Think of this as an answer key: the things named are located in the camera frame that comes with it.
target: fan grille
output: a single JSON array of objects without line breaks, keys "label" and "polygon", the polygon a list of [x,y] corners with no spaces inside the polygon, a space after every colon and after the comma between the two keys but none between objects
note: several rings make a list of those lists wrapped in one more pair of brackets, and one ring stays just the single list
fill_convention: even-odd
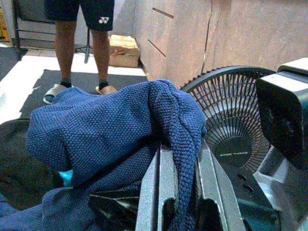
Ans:
[{"label": "fan grille", "polygon": [[272,73],[227,67],[183,87],[207,117],[205,140],[219,162],[255,172],[267,154],[270,145],[261,130],[256,80]]}]

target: tile floor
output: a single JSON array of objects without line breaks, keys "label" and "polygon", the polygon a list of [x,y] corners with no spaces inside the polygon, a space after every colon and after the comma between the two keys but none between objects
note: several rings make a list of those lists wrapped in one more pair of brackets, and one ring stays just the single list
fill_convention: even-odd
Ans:
[{"label": "tile floor", "polygon": [[[90,55],[87,64],[84,63],[84,58],[83,53],[75,53],[72,72],[98,73],[93,55]],[[0,124],[20,117],[20,109],[45,69],[60,70],[55,51],[31,49],[2,79],[0,82]],[[145,76],[141,68],[110,66],[108,73]]]}]

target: foot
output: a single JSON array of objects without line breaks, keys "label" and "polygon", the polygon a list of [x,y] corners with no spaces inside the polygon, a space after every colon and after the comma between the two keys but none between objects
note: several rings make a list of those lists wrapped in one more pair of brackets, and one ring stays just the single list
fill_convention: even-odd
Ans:
[{"label": "foot", "polygon": [[99,93],[100,95],[108,95],[110,93],[116,92],[116,89],[114,88],[114,86],[110,86],[110,85],[102,88],[101,90],[99,89],[99,86],[97,86],[95,89],[97,93]]},{"label": "foot", "polygon": [[52,104],[54,97],[65,89],[67,89],[67,87],[61,84],[54,84],[54,86],[50,88],[44,95],[43,102],[45,104]]}]

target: shorts logo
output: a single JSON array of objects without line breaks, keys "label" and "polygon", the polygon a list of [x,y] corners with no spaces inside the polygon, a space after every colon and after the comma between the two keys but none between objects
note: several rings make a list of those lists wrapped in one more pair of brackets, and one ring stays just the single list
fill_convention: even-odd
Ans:
[{"label": "shorts logo", "polygon": [[98,20],[99,24],[107,24],[109,21],[109,17],[101,17],[100,20]]}]

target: person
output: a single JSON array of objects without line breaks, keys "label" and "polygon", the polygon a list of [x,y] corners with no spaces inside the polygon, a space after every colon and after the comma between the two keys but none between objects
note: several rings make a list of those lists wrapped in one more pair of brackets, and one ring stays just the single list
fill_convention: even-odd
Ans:
[{"label": "person", "polygon": [[74,56],[75,29],[79,6],[84,14],[87,27],[93,38],[94,59],[98,68],[99,94],[115,92],[113,86],[108,85],[107,72],[109,64],[108,31],[113,28],[114,0],[44,0],[46,17],[55,21],[55,51],[59,62],[62,80],[55,84],[45,94],[43,101],[52,104],[53,98],[72,86],[71,66]]}]

